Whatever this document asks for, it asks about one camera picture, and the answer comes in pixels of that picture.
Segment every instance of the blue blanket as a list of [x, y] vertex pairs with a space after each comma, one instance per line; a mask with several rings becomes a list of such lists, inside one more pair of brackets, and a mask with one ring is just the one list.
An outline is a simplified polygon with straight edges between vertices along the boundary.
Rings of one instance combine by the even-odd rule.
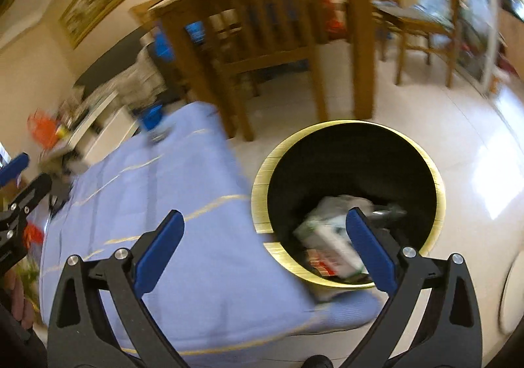
[[[44, 321], [69, 255], [96, 260], [130, 248], [171, 209], [183, 214], [185, 234], [143, 301], [183, 356], [249, 348], [329, 319], [327, 306], [319, 317], [302, 284], [261, 245], [251, 192], [216, 109], [195, 102], [162, 124], [171, 126], [165, 140], [152, 145], [140, 133], [80, 176], [49, 224], [40, 279]], [[133, 353], [109, 293], [101, 293], [120, 345]], [[377, 315], [379, 305], [368, 293], [349, 295], [346, 328]]]

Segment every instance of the trash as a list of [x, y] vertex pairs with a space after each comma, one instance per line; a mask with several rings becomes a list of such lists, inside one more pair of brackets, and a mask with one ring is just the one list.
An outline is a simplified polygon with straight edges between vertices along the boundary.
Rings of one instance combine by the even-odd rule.
[[309, 264], [321, 276], [342, 279], [367, 273], [346, 232], [347, 212], [358, 207], [375, 226], [386, 228], [401, 219], [406, 211], [396, 203], [374, 206], [365, 198], [351, 195], [326, 196], [313, 209], [294, 234], [306, 247]]
[[375, 207], [375, 211], [366, 217], [373, 222], [377, 228], [387, 228], [388, 224], [402, 219], [406, 215], [405, 209], [398, 204], [388, 204], [385, 207]]
[[348, 238], [318, 218], [306, 219], [295, 235], [309, 249], [316, 249], [323, 262], [340, 278], [360, 274], [364, 268], [361, 258]]
[[151, 106], [140, 114], [140, 120], [148, 133], [151, 144], [164, 140], [171, 132], [171, 127], [161, 123], [163, 119], [162, 106]]
[[36, 110], [27, 119], [27, 129], [43, 149], [52, 149], [56, 145], [59, 140], [57, 128], [58, 122], [42, 110]]
[[40, 266], [44, 236], [50, 221], [49, 200], [42, 199], [27, 216], [28, 226], [24, 231], [24, 244], [27, 247], [27, 257]]

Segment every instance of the white tiled floor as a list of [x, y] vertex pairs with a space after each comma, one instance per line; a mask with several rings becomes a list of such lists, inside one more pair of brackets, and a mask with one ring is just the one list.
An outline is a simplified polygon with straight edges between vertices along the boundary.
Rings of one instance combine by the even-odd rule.
[[[329, 115], [331, 119], [351, 118], [348, 46], [331, 43], [321, 48], [321, 54]], [[408, 52], [402, 86], [397, 87], [393, 84], [395, 48], [388, 57], [386, 63], [376, 64], [373, 121], [419, 143], [444, 178], [446, 217], [431, 256], [464, 255], [478, 297], [487, 361], [506, 340], [498, 329], [498, 305], [511, 263], [524, 247], [524, 154], [505, 122], [466, 81], [455, 76], [452, 89], [445, 87], [442, 60], [434, 57], [433, 65], [426, 66], [423, 53]], [[248, 101], [255, 141], [231, 140], [250, 181], [277, 144], [316, 122], [307, 73], [266, 82], [261, 92]], [[410, 344], [427, 297], [427, 293], [421, 296], [396, 352]], [[285, 338], [272, 347], [260, 366], [300, 366], [300, 361], [316, 353], [327, 355], [338, 366], [366, 330]]]

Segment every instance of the orange bag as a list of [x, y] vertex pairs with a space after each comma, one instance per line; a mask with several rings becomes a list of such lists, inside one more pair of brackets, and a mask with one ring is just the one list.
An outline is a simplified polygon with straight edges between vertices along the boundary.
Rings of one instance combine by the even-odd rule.
[[41, 110], [36, 110], [29, 116], [27, 128], [33, 139], [44, 149], [51, 149], [58, 142], [58, 123]]
[[335, 4], [331, 0], [321, 0], [324, 10], [324, 19], [326, 20], [326, 31], [329, 40], [338, 40], [346, 38], [346, 27], [336, 18]]
[[24, 229], [24, 245], [27, 249], [31, 247], [32, 242], [38, 245], [43, 245], [44, 233], [31, 222], [27, 222], [27, 226]]

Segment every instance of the trash can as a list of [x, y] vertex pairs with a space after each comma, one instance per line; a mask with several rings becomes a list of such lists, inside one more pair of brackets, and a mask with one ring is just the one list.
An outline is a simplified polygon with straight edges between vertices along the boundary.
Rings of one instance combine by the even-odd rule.
[[428, 255], [439, 236], [444, 184], [434, 162], [413, 140], [357, 120], [307, 127], [284, 140], [262, 164], [253, 185], [252, 214], [269, 253], [312, 285], [346, 290], [374, 286], [366, 274], [342, 280], [315, 273], [293, 234], [323, 197], [342, 194], [384, 206], [399, 204], [407, 214], [395, 231], [402, 245], [422, 255]]

